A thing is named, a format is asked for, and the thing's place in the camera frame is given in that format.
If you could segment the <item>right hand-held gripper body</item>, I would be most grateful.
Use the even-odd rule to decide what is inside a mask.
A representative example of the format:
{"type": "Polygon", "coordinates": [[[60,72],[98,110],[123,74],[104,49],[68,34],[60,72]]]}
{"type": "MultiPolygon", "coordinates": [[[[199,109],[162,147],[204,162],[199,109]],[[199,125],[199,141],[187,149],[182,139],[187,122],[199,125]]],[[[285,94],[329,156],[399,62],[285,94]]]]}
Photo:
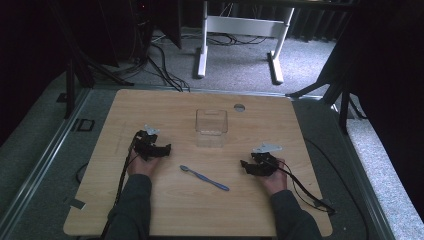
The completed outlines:
{"type": "Polygon", "coordinates": [[[281,145],[262,143],[259,147],[253,149],[251,153],[255,164],[251,173],[255,176],[270,176],[279,167],[278,160],[272,155],[272,152],[282,151],[281,145]]]}

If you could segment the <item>person's right hand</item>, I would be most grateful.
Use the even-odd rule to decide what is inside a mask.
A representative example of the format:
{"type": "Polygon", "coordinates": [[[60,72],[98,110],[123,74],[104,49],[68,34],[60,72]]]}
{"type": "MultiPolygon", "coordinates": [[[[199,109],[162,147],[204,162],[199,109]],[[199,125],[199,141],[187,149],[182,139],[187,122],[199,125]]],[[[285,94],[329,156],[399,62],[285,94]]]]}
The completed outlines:
{"type": "Polygon", "coordinates": [[[259,177],[259,181],[269,196],[287,189],[287,174],[283,171],[285,161],[279,159],[280,170],[276,170],[270,176],[259,177]]]}

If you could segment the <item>black floor bracket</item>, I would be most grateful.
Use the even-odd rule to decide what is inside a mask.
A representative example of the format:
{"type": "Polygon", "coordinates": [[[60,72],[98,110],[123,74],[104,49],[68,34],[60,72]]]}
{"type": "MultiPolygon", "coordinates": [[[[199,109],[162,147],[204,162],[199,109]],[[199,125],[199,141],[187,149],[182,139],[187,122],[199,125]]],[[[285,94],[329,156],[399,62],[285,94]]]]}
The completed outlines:
{"type": "Polygon", "coordinates": [[[92,119],[77,119],[71,130],[73,132],[91,132],[94,129],[95,121],[92,119]]]}

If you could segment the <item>person's left hand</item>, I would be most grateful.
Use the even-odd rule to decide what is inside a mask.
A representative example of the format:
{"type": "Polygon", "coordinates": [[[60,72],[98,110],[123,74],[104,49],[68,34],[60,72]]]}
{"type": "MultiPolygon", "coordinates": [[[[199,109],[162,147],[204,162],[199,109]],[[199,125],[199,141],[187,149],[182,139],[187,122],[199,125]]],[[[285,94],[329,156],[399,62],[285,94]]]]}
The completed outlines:
{"type": "Polygon", "coordinates": [[[130,161],[127,167],[127,173],[129,175],[141,174],[148,177],[152,177],[153,173],[160,163],[161,158],[152,158],[151,160],[144,160],[134,150],[130,153],[130,161]]]}

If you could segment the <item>blue toothbrush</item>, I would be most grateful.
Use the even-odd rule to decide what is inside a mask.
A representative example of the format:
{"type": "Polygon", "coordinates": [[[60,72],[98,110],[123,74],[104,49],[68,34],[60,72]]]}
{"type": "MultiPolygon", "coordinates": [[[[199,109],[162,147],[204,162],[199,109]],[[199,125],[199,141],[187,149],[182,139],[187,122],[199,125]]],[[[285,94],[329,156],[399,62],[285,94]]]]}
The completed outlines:
{"type": "Polygon", "coordinates": [[[223,185],[221,183],[215,182],[215,181],[209,179],[208,177],[206,177],[206,176],[204,176],[204,175],[202,175],[202,174],[200,174],[200,173],[198,173],[198,172],[190,169],[189,167],[187,167],[185,165],[180,165],[179,167],[180,167],[180,169],[182,171],[191,173],[191,174],[193,174],[194,176],[196,176],[197,178],[201,179],[204,182],[207,182],[209,184],[212,184],[213,186],[215,186],[215,187],[217,187],[217,188],[219,188],[221,190],[230,191],[230,188],[229,187],[227,187],[227,186],[225,186],[225,185],[223,185]]]}

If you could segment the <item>black metal stand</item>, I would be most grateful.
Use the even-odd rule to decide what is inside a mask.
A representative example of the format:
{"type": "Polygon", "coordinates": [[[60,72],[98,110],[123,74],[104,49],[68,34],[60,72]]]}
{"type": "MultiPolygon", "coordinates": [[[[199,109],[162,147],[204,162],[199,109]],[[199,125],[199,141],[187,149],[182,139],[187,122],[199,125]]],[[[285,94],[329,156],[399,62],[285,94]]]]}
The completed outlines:
{"type": "Polygon", "coordinates": [[[95,80],[92,76],[89,67],[93,67],[100,73],[109,77],[112,81],[122,86],[133,86],[133,83],[125,81],[119,78],[116,74],[107,70],[105,67],[96,63],[93,59],[88,57],[79,47],[71,27],[67,23],[65,13],[61,8],[61,5],[57,0],[46,0],[52,15],[56,19],[56,22],[61,30],[67,46],[70,50],[71,57],[67,64],[66,71],[66,113],[64,118],[69,119],[72,113],[76,110],[76,98],[75,98],[75,78],[78,78],[80,84],[84,88],[93,88],[95,80]]]}
{"type": "Polygon", "coordinates": [[[363,43],[361,38],[363,32],[364,29],[359,21],[350,18],[316,82],[301,90],[287,94],[287,97],[300,98],[313,90],[328,85],[322,101],[326,105],[332,105],[341,97],[338,125],[344,134],[347,133],[350,101],[348,72],[357,60],[359,49],[363,43]]]}

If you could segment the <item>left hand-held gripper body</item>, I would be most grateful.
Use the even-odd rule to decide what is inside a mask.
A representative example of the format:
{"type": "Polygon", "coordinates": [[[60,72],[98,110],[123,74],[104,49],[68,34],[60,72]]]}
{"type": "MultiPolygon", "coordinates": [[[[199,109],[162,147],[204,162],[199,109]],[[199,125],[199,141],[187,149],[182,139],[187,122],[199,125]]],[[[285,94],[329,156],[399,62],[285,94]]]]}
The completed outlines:
{"type": "Polygon", "coordinates": [[[159,156],[159,150],[155,145],[159,132],[159,129],[145,124],[144,129],[136,133],[134,150],[142,159],[148,160],[150,157],[159,156]]]}

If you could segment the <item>white table frame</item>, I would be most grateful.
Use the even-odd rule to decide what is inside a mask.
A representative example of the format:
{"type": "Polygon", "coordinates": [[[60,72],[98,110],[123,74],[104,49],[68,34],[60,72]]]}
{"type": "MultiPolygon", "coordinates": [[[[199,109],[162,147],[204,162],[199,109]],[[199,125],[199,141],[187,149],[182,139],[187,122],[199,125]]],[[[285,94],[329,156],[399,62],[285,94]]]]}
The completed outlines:
{"type": "Polygon", "coordinates": [[[284,82],[280,63],[280,53],[290,27],[294,8],[289,7],[282,20],[263,20],[238,17],[214,16],[208,14],[208,2],[203,2],[202,13],[202,45],[199,54],[197,76],[206,76],[208,45],[207,35],[209,33],[224,33],[255,37],[275,38],[278,40],[275,50],[267,53],[272,81],[275,84],[284,82]]]}

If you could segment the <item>clear plastic container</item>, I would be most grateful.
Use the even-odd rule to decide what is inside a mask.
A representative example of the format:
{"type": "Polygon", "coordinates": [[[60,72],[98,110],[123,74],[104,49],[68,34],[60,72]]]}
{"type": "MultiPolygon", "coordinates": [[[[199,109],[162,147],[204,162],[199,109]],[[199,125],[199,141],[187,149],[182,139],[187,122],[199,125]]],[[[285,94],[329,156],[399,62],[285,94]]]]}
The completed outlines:
{"type": "Polygon", "coordinates": [[[198,147],[222,148],[228,132],[227,112],[218,109],[197,109],[195,131],[198,147]]]}

